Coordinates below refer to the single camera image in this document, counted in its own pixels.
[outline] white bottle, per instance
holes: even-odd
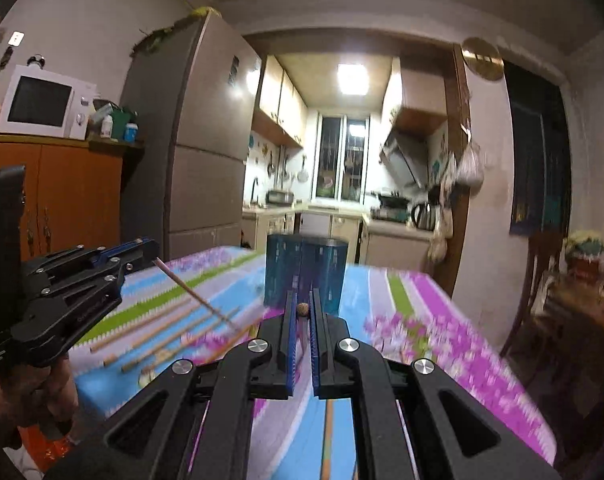
[[[111,117],[110,115],[107,115],[102,120],[102,126],[100,128],[100,137],[110,139],[112,130],[113,130],[113,117]]]

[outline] silver bolt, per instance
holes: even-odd
[[[264,339],[253,339],[249,341],[249,350],[257,354],[264,352],[269,347],[269,344]]]
[[[435,370],[435,365],[429,359],[418,359],[413,363],[415,370],[422,375],[428,375]]]
[[[171,370],[173,370],[173,373],[178,374],[178,375],[186,375],[192,369],[193,369],[193,363],[191,361],[189,361],[188,359],[180,359],[179,361],[176,361],[175,363],[173,363],[173,366],[171,366]]]
[[[357,339],[347,337],[339,342],[339,347],[344,352],[354,352],[359,348],[359,342],[357,341]]]

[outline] refrigerator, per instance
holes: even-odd
[[[154,238],[164,259],[239,246],[260,67],[213,12],[134,57],[120,103],[138,113],[144,152],[125,161],[123,240]]]

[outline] striped tablecloth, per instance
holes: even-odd
[[[263,254],[239,248],[215,248],[175,260],[169,266],[213,306],[234,315],[233,320],[240,326],[278,313],[262,303]],[[215,321],[208,319],[191,332],[194,338],[178,337],[164,346],[167,353],[189,343],[170,360],[158,360],[153,367],[156,352],[122,372],[123,364],[206,314],[204,309],[195,308],[190,296],[176,288],[159,269],[128,276],[122,295],[118,309],[70,351],[80,402],[88,411],[102,416],[113,413],[140,390],[143,368],[153,368],[159,373],[179,357],[204,362],[219,354],[231,336],[223,326],[199,336],[200,331],[213,326]],[[135,339],[153,331],[169,316],[127,332],[99,351],[90,351],[91,345],[102,338],[123,333],[131,323],[168,308],[172,308],[169,316],[179,313],[186,316],[141,347],[129,350]],[[347,321],[352,337],[374,345],[387,358],[408,363],[427,356],[436,361],[528,446],[552,463],[555,440],[536,406],[508,365],[430,277],[418,272],[347,266],[339,315]],[[251,480],[353,478],[355,442],[351,404],[344,399],[324,401],[312,396],[305,329],[303,324],[298,327],[293,397],[286,401],[256,401],[247,475]],[[118,357],[104,366],[104,360],[114,355]],[[332,432],[326,432],[332,435],[326,442],[325,428],[332,428]]]

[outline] microwave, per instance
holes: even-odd
[[[0,133],[84,140],[96,93],[93,83],[18,65],[0,108]]]

